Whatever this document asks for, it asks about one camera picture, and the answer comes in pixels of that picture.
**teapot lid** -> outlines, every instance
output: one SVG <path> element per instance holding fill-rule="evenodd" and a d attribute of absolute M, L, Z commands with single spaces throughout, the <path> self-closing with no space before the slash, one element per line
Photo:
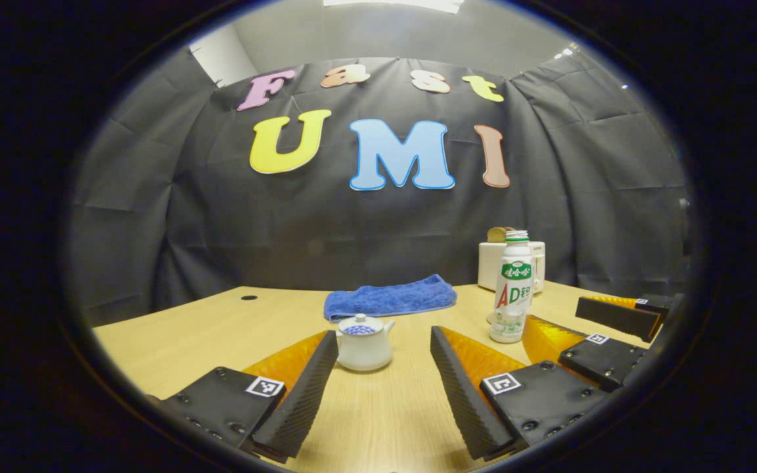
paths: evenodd
<path fill-rule="evenodd" d="M 355 317 L 341 321 L 337 324 L 337 328 L 347 335 L 370 335 L 384 330 L 384 323 L 375 317 L 356 314 Z"/>

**pink letter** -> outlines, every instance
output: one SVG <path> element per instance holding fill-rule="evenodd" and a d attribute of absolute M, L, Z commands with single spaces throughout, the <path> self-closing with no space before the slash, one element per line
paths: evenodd
<path fill-rule="evenodd" d="M 484 182 L 493 187 L 510 187 L 510 177 L 504 171 L 504 156 L 501 155 L 501 133 L 486 125 L 475 125 L 474 128 L 484 142 Z"/>
<path fill-rule="evenodd" d="M 258 107 L 259 105 L 267 104 L 268 99 L 265 96 L 266 93 L 271 94 L 279 92 L 282 89 L 282 84 L 285 83 L 285 79 L 292 79 L 297 73 L 294 69 L 289 71 L 274 72 L 266 76 L 259 76 L 253 79 L 253 83 L 250 86 L 250 92 L 247 93 L 247 98 L 244 99 L 244 104 L 238 106 L 238 110 L 247 110 L 247 108 Z"/>

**white ceiling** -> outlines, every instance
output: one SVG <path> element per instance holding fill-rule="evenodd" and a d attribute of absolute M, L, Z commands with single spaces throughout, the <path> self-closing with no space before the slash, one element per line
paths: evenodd
<path fill-rule="evenodd" d="M 457 14 L 401 5 L 324 7 L 323 0 L 271 2 L 233 22 L 258 72 L 318 60 L 406 57 L 512 78 L 551 60 L 571 39 L 507 3 L 466 0 Z"/>

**blue towel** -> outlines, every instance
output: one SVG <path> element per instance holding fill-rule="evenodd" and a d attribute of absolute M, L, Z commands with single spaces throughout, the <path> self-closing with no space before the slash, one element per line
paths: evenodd
<path fill-rule="evenodd" d="M 411 284 L 362 286 L 352 292 L 336 290 L 327 296 L 323 314 L 328 321 L 337 323 L 355 314 L 384 317 L 436 311 L 451 307 L 456 300 L 457 293 L 451 284 L 438 275 L 431 275 Z"/>

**ceiling light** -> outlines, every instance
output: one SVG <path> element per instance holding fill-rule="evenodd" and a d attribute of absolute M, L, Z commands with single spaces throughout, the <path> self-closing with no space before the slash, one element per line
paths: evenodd
<path fill-rule="evenodd" d="M 324 7 L 336 5 L 351 5 L 354 3 L 388 3 L 393 5 L 408 5 L 423 9 L 438 10 L 441 12 L 457 14 L 463 0 L 323 0 Z"/>

